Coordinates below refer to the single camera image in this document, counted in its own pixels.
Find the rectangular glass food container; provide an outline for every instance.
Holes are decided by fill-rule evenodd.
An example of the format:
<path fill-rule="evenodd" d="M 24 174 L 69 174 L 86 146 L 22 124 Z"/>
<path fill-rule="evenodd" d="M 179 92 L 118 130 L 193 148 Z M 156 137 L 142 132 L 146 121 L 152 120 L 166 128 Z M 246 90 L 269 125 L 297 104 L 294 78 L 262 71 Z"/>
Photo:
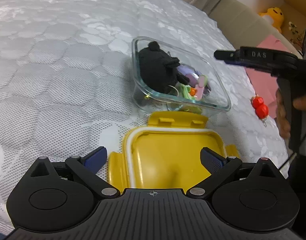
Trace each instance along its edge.
<path fill-rule="evenodd" d="M 132 96 L 134 103 L 139 108 L 149 113 L 156 111 L 184 111 L 203 114 L 208 117 L 218 112 L 228 112 L 230 110 L 231 101 L 229 95 L 216 70 L 202 57 L 162 41 L 157 41 L 162 50 L 172 57 L 179 58 L 180 63 L 193 67 L 207 77 L 211 91 L 208 95 L 204 94 L 202 99 L 198 101 L 177 96 L 175 90 L 173 94 L 163 94 L 149 88 L 141 78 L 138 53 L 141 49 L 148 47 L 148 44 L 152 41 L 157 40 L 148 37 L 137 37 L 132 41 L 132 75 L 135 81 Z"/>

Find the mattress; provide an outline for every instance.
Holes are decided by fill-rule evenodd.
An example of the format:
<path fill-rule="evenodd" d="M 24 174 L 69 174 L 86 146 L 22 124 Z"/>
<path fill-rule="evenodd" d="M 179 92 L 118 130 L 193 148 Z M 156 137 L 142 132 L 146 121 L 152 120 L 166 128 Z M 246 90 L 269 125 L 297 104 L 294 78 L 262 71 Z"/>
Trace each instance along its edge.
<path fill-rule="evenodd" d="M 13 229 L 6 200 L 39 156 L 59 162 L 98 146 L 120 151 L 147 114 L 131 100 L 131 41 L 147 36 L 202 56 L 232 108 L 207 127 L 241 158 L 287 158 L 274 120 L 254 114 L 244 68 L 213 58 L 233 49 L 205 13 L 181 0 L 0 0 L 0 233 Z M 98 175 L 106 179 L 107 166 Z"/>

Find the human hand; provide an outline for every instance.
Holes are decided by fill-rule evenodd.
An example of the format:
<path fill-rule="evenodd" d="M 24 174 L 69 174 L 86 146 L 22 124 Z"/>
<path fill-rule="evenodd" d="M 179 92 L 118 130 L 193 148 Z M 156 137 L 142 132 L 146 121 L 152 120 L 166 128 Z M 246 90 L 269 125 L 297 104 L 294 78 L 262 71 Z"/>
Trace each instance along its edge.
<path fill-rule="evenodd" d="M 288 139 L 290 137 L 291 126 L 286 119 L 286 111 L 283 104 L 283 98 L 279 89 L 276 92 L 276 99 L 278 105 L 276 109 L 276 118 L 279 134 L 282 138 Z M 295 99 L 293 101 L 293 106 L 298 110 L 306 111 L 306 96 Z"/>

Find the blue gripper pad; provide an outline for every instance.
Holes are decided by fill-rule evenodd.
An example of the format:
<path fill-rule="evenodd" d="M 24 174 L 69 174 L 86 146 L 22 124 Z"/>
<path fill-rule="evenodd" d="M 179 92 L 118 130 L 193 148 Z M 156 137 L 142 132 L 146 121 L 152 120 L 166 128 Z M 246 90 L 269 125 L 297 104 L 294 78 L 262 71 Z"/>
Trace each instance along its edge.
<path fill-rule="evenodd" d="M 215 173 L 227 163 L 226 158 L 223 158 L 208 147 L 204 147 L 201 150 L 200 160 L 204 168 L 206 168 L 211 174 Z"/>
<path fill-rule="evenodd" d="M 100 146 L 91 153 L 82 157 L 80 161 L 86 168 L 96 174 L 107 161 L 107 150 L 105 147 Z"/>

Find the beige headboard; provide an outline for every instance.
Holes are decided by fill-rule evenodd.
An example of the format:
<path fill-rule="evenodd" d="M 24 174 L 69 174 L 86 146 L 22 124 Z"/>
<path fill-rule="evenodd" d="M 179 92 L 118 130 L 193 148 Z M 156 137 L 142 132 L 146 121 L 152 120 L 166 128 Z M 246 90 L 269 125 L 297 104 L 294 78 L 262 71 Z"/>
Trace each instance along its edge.
<path fill-rule="evenodd" d="M 217 22 L 218 28 L 236 49 L 240 46 L 256 47 L 272 34 L 289 51 L 302 58 L 283 35 L 237 0 L 222 0 L 209 17 Z"/>

